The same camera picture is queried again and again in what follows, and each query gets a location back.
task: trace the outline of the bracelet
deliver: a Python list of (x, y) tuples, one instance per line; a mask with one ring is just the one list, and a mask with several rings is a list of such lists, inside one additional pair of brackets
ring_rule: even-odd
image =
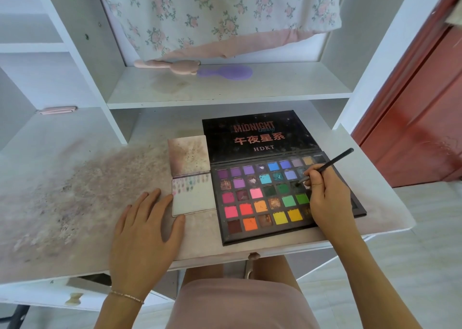
[(135, 296), (132, 296), (132, 295), (122, 294), (121, 292), (117, 292), (117, 291), (114, 291), (114, 290), (111, 290), (110, 294), (123, 296), (123, 297), (128, 297), (128, 298), (130, 298), (130, 299), (132, 299), (132, 300), (134, 300), (136, 302), (141, 303), (142, 305), (144, 304), (143, 300), (140, 300), (139, 298), (136, 298)]

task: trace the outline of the pink skirt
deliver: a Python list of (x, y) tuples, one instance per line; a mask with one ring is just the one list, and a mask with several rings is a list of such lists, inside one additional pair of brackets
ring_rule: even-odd
[(185, 285), (166, 329), (318, 329), (303, 294), (252, 279), (200, 279)]

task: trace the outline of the red door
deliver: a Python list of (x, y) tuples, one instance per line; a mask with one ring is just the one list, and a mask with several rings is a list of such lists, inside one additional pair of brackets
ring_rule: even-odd
[(361, 148), (393, 187), (462, 176), (461, 29), (448, 29)]

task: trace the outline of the left hand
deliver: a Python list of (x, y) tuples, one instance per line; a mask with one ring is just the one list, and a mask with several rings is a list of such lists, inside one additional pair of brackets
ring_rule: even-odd
[(185, 216), (173, 223), (168, 241), (163, 242), (160, 224), (173, 195), (156, 203), (160, 189), (147, 192), (128, 205), (114, 231), (109, 271), (112, 289), (144, 300), (178, 255), (184, 234)]

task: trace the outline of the makeup brush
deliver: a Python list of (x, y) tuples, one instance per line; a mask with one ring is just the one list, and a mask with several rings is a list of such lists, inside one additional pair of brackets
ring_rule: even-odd
[[(337, 157), (334, 157), (332, 160), (327, 161), (326, 163), (324, 163), (324, 165), (321, 166), (320, 168), (318, 168), (316, 171), (318, 171), (319, 173), (323, 172), (327, 167), (332, 166), (338, 160), (340, 160), (340, 159), (344, 158), (345, 156), (351, 154), (353, 151), (354, 151), (353, 148), (349, 148), (348, 150), (345, 150), (344, 152), (342, 152)], [(309, 175), (306, 176), (306, 177), (303, 177), (301, 180), (299, 180), (297, 183), (295, 183), (295, 186), (299, 186), (300, 184), (302, 184), (303, 182), (306, 182), (307, 180), (309, 180)]]

